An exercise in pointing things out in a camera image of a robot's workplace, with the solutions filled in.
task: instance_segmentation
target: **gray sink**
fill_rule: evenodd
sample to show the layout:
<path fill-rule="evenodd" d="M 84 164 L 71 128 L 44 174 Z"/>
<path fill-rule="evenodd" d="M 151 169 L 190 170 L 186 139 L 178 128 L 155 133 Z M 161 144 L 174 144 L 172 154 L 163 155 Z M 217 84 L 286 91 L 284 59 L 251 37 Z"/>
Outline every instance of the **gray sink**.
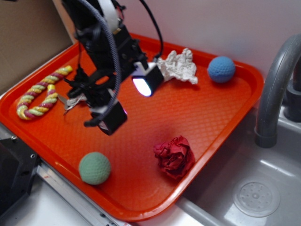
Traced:
<path fill-rule="evenodd" d="M 255 120 L 252 110 L 178 202 L 205 226 L 301 224 L 301 125 L 280 117 L 277 144 L 260 148 Z"/>

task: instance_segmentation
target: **crumpled white paper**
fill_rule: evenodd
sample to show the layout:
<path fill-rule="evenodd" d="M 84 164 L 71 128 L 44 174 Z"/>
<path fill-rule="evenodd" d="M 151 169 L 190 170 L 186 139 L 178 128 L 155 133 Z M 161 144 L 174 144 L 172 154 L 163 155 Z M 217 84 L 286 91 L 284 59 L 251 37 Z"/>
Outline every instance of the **crumpled white paper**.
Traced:
<path fill-rule="evenodd" d="M 157 65 L 165 81 L 176 78 L 192 84 L 198 83 L 198 78 L 195 76 L 197 67 L 192 61 L 192 51 L 188 48 L 183 49 L 183 52 L 178 55 L 175 50 L 171 51 L 166 60 L 159 58 Z"/>

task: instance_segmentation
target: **red paper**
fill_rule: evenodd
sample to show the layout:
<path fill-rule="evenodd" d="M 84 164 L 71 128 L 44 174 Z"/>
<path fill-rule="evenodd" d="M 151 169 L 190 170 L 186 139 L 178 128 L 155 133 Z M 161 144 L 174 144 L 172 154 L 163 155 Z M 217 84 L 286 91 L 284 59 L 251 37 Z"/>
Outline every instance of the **red paper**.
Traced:
<path fill-rule="evenodd" d="M 155 145 L 154 153 L 159 160 L 160 170 L 174 179 L 182 178 L 195 163 L 189 143 L 182 136 L 175 137 L 170 142 Z"/>

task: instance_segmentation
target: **faucet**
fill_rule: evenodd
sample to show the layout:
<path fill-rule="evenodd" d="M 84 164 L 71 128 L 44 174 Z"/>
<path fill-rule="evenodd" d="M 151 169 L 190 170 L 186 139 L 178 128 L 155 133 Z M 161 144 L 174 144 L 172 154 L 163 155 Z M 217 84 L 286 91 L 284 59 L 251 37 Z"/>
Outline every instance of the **faucet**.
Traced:
<path fill-rule="evenodd" d="M 260 147 L 270 148 L 277 143 L 277 123 L 284 96 L 285 117 L 301 122 L 301 33 L 285 41 L 265 80 L 255 126 L 255 142 Z"/>

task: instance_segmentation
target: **yellow and pink rope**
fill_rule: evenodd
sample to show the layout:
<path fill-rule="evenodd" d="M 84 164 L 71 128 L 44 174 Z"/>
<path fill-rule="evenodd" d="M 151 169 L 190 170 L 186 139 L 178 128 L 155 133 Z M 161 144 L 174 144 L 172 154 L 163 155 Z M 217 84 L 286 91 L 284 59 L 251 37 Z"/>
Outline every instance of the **yellow and pink rope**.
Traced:
<path fill-rule="evenodd" d="M 46 76 L 40 82 L 33 85 L 27 92 L 21 97 L 17 104 L 17 115 L 23 120 L 35 119 L 42 116 L 45 112 L 49 111 L 50 108 L 57 101 L 58 94 L 56 93 L 54 84 L 64 78 L 72 72 L 71 66 L 66 66 L 56 70 L 54 73 Z M 47 96 L 44 101 L 31 109 L 28 109 L 30 103 L 36 98 L 43 90 L 47 88 Z"/>

